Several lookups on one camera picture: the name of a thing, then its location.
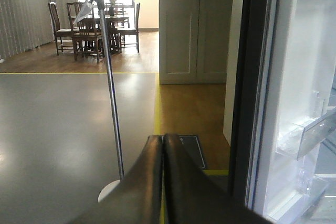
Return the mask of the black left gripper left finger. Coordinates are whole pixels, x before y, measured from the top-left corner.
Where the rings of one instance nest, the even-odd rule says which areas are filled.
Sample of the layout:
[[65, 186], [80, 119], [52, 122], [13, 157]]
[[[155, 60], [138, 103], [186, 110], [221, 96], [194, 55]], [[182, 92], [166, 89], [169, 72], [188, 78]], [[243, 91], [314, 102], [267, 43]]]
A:
[[70, 223], [159, 223], [163, 143], [152, 135], [129, 172], [104, 199]]

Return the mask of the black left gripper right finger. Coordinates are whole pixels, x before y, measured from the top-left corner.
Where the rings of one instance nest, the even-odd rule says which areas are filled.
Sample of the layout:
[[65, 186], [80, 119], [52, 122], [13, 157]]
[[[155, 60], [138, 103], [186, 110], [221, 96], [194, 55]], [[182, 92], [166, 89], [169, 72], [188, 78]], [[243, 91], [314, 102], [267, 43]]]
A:
[[268, 223], [212, 182], [176, 134], [163, 136], [164, 189], [169, 223]]

